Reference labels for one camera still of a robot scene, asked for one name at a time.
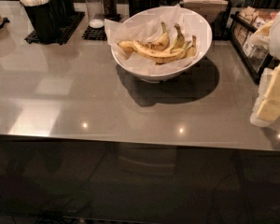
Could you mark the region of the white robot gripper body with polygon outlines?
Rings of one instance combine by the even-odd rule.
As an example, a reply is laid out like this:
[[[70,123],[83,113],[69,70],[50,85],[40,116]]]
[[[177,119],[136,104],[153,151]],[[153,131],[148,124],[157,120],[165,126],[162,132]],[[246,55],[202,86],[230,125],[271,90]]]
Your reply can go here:
[[[280,11],[269,21],[262,25],[249,37],[249,42],[253,45],[264,46],[269,53],[280,60]]]

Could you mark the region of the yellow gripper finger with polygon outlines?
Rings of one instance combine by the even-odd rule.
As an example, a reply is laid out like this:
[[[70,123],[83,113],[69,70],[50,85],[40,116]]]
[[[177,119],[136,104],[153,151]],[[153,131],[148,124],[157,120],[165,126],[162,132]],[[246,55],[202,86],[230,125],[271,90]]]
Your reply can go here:
[[[264,100],[280,104],[280,64],[274,69],[264,69],[260,79],[259,94]]]
[[[252,108],[250,122],[259,127],[267,127],[280,117],[280,103],[260,96]]]

